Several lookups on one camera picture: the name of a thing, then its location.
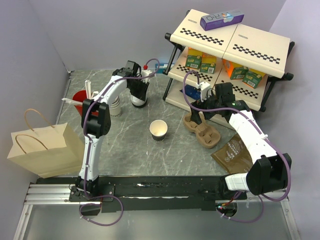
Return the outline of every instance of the red cup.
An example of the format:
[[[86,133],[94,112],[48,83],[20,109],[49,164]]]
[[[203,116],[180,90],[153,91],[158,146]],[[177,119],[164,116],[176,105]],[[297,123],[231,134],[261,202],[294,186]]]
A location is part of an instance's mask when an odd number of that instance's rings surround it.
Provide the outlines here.
[[[86,93],[86,90],[81,90],[81,91],[78,91],[72,98],[72,100],[75,100],[75,101],[78,101],[78,102],[81,102],[83,103],[84,100],[87,98],[87,93]],[[80,114],[80,116],[82,117],[82,106],[77,106],[75,105],[74,106],[76,108],[76,110],[78,111],[78,113]],[[95,115],[95,116],[98,116],[98,112],[95,111],[92,113],[92,115]]]

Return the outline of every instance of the orange and green box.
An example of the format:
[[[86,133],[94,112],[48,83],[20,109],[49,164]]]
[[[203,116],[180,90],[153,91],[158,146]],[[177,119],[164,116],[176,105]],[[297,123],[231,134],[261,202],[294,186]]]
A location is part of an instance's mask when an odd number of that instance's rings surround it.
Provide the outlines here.
[[[249,71],[245,74],[242,82],[249,87],[256,89],[265,75],[264,72],[249,68]]]
[[[216,62],[217,62],[217,57],[207,53],[203,53],[200,72],[214,74],[216,70]]]
[[[230,80],[243,79],[249,70],[246,66],[242,66],[238,63],[225,59],[222,59],[222,61]]]
[[[188,55],[186,57],[185,66],[191,69],[199,69],[202,60],[202,51],[188,48]]]

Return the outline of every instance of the brown packet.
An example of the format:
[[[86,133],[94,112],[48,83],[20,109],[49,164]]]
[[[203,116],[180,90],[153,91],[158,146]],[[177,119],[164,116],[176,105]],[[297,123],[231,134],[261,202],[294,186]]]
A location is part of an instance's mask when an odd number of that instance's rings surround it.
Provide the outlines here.
[[[253,166],[250,153],[239,134],[212,153],[211,157],[229,174],[247,173]]]

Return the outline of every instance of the purple box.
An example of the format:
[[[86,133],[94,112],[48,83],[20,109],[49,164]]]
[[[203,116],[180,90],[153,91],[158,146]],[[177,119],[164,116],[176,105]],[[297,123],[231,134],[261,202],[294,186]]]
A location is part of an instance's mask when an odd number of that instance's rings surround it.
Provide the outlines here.
[[[241,23],[244,16],[245,15],[238,9],[219,12],[201,17],[200,25],[205,31],[208,31]]]

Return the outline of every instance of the brown plastic bag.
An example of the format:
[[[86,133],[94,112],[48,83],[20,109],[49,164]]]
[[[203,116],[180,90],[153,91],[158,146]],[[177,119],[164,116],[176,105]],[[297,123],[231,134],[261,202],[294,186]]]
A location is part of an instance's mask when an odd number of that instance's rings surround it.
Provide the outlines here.
[[[239,134],[212,153],[211,157],[229,174],[247,173],[253,166],[250,153]]]
[[[72,172],[79,172],[82,166],[85,146],[78,135],[67,124],[51,125],[44,116],[40,116],[50,125],[11,133],[13,146],[8,159],[21,167],[49,178]]]

